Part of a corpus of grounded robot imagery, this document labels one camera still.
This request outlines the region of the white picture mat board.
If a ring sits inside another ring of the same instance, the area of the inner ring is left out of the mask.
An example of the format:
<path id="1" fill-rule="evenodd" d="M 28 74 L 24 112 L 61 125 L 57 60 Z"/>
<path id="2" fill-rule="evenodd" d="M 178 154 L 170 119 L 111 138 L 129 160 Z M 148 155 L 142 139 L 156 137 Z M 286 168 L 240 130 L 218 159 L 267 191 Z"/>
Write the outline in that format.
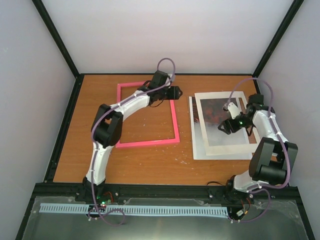
<path id="1" fill-rule="evenodd" d="M 241 131 L 241 130 L 245 131 L 245 133 L 249 139 L 249 143 L 247 143 L 247 144 L 210 146 L 208 143 L 208 137 L 207 137 L 207 133 L 205 130 L 205 122 L 204 122 L 204 118 L 203 118 L 202 109 L 200 107 L 200 104 L 201 104 L 200 100 L 226 99 L 225 103 L 227 103 L 229 100 L 229 97 L 231 97 L 230 101 L 233 102 L 235 105 L 237 105 L 240 112 L 245 112 L 247 100 L 246 100 L 245 94 L 242 91 L 235 91 L 234 93 L 231 93 L 230 91 L 198 92 L 198 93 L 194 94 L 194 97 L 195 97 L 196 104 L 197 104 L 201 132 L 202 132 L 204 147 L 205 147 L 205 151 L 206 151 L 207 155 L 212 156 L 212 155 L 227 155 L 227 154 L 237 154 L 237 153 L 250 153 L 250 154 L 252 154 L 255 152 L 255 150 L 257 149 L 258 143 L 261 140 L 256 128 L 254 128 L 252 130 L 251 135 L 247 135 L 246 130 L 244 128 L 239 130 L 239 131 Z"/>

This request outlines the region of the pink picture frame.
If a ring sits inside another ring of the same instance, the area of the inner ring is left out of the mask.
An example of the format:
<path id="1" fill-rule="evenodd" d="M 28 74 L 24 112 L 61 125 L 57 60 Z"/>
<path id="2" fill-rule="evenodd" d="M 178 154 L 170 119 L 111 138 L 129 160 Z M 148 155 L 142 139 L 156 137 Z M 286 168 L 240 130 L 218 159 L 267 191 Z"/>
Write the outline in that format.
<path id="1" fill-rule="evenodd" d="M 127 83 L 118 83 L 116 90 L 116 100 L 117 102 L 121 101 L 121 90 L 122 88 L 127 87 L 137 87 L 142 85 L 142 81 L 137 82 L 127 82 Z M 161 139 L 161 140 L 148 140 L 148 141 L 136 141 L 121 143 L 120 141 L 115 145 L 116 148 L 130 148 L 130 147 L 146 147 L 146 146 L 157 146 L 157 145 L 166 145 L 166 144 L 176 144 L 180 142 L 180 134 L 178 129 L 177 115 L 175 110 L 174 100 L 170 100 L 170 110 L 171 118 L 173 124 L 174 138 Z"/>

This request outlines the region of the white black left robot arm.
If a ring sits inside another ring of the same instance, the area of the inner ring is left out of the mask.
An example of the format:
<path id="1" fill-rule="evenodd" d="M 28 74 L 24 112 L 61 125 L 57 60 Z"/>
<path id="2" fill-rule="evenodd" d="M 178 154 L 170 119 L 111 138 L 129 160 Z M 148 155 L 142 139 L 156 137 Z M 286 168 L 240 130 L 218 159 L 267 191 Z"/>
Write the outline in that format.
<path id="1" fill-rule="evenodd" d="M 143 83 L 127 98 L 112 104 L 99 106 L 91 128 L 93 144 L 90 167 L 83 178 L 86 195 L 92 201 L 103 198 L 106 168 L 112 149 L 122 136 L 123 122 L 137 111 L 156 101 L 178 100 L 183 92 L 173 86 L 175 74 L 157 70 L 152 79 Z"/>

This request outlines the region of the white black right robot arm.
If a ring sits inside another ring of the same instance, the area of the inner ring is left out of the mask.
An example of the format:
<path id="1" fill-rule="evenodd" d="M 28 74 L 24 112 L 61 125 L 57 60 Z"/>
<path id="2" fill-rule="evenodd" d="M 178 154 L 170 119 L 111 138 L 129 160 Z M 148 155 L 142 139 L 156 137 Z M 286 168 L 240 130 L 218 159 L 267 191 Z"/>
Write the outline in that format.
<path id="1" fill-rule="evenodd" d="M 228 135 L 245 129 L 248 135 L 257 130 L 260 142 L 246 172 L 232 176 L 225 185 L 225 199 L 230 203 L 245 200 L 262 189 L 281 189 L 289 184 L 298 146 L 289 142 L 281 132 L 276 114 L 264 104 L 262 94 L 248 98 L 245 112 L 238 110 L 230 100 L 223 107 L 230 117 L 222 121 L 218 129 Z"/>

